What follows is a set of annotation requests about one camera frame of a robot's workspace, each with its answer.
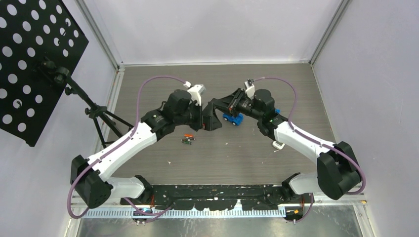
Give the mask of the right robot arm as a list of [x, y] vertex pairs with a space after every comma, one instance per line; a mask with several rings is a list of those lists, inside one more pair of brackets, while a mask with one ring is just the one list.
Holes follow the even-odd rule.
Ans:
[[213, 98], [203, 109], [205, 130], [222, 127], [216, 110], [257, 120], [257, 127], [264, 136], [290, 146], [315, 163], [316, 172], [296, 173], [282, 182], [282, 196], [287, 202], [296, 202], [302, 194], [316, 192], [338, 200], [362, 182], [358, 162], [349, 144], [335, 144], [299, 129], [276, 111], [269, 90], [258, 89], [252, 98], [243, 89], [220, 99]]

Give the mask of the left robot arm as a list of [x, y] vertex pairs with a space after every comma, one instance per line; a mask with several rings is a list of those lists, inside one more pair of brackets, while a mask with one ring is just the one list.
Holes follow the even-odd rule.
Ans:
[[133, 129], [110, 146], [88, 158], [76, 156], [71, 163], [68, 197], [76, 191], [89, 209], [101, 206], [110, 197], [133, 198], [139, 204], [147, 204], [152, 192], [145, 187], [144, 180], [115, 178], [113, 173], [141, 150], [173, 133], [177, 126], [202, 129], [204, 91], [202, 84], [175, 90], [161, 108], [147, 112]]

